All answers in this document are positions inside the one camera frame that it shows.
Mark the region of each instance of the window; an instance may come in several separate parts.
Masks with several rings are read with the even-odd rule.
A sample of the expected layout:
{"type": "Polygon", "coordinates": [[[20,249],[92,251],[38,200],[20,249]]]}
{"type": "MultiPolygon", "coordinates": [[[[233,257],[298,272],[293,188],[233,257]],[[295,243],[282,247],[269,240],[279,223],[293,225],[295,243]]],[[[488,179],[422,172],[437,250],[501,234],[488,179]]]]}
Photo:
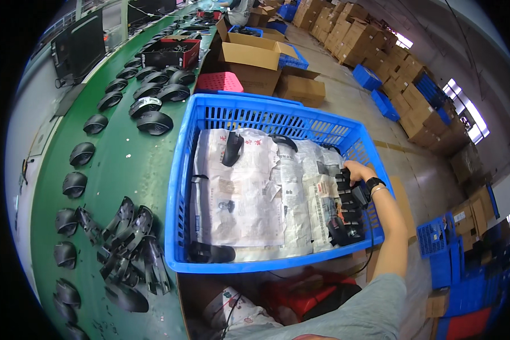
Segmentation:
{"type": "Polygon", "coordinates": [[[400,33],[395,33],[396,37],[399,38],[397,41],[396,41],[396,44],[399,45],[400,47],[403,47],[405,49],[409,49],[410,47],[412,47],[412,45],[414,44],[413,42],[409,41],[407,38],[405,38],[402,34],[400,33]]]}
{"type": "Polygon", "coordinates": [[[444,86],[443,91],[454,101],[455,111],[461,121],[463,121],[466,126],[469,126],[467,132],[472,142],[478,144],[484,137],[487,137],[490,131],[487,129],[486,122],[483,120],[482,115],[453,78],[444,86]]]}

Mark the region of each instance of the gray t-shirt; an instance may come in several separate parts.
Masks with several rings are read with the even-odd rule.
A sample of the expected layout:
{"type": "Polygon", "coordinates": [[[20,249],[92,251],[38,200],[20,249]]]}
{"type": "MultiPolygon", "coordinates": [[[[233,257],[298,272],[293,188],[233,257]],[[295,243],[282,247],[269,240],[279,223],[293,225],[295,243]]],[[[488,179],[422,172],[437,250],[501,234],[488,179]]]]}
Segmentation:
{"type": "Polygon", "coordinates": [[[225,339],[290,340],[303,334],[348,340],[397,339],[405,298],[404,279],[382,274],[333,312],[283,328],[253,325],[230,330],[225,339]]]}

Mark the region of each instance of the wristwatch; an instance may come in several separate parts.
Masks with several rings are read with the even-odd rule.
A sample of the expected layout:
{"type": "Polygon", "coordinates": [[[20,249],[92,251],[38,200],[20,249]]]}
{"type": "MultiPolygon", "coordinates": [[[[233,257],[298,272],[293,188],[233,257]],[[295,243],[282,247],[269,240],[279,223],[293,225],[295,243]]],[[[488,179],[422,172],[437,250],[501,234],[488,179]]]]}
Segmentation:
{"type": "Polygon", "coordinates": [[[372,189],[374,189],[374,187],[377,186],[378,184],[383,184],[384,186],[386,186],[386,184],[382,180],[380,180],[378,177],[370,178],[369,180],[366,181],[366,184],[367,184],[367,189],[368,189],[369,195],[372,194],[372,189]]]}

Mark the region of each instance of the hand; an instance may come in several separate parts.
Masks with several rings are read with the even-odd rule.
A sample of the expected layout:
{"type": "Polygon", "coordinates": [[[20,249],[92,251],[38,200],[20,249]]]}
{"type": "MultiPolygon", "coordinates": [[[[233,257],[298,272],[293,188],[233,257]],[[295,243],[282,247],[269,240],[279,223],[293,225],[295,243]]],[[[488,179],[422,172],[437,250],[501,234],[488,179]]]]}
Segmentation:
{"type": "Polygon", "coordinates": [[[358,161],[354,160],[347,160],[344,162],[344,167],[346,167],[351,175],[350,175],[350,187],[353,187],[355,185],[355,182],[358,182],[359,180],[364,180],[365,182],[372,177],[377,177],[374,170],[372,170],[369,167],[365,167],[364,165],[360,164],[358,161]]]}

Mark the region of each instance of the red plastic stool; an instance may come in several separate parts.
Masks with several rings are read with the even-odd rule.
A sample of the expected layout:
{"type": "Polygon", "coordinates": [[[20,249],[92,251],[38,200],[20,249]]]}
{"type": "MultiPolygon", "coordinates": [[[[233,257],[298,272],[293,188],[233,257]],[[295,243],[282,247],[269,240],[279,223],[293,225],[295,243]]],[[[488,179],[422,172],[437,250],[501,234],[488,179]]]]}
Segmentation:
{"type": "Polygon", "coordinates": [[[244,92],[244,87],[232,72],[204,73],[199,75],[196,88],[199,90],[244,92]]]}

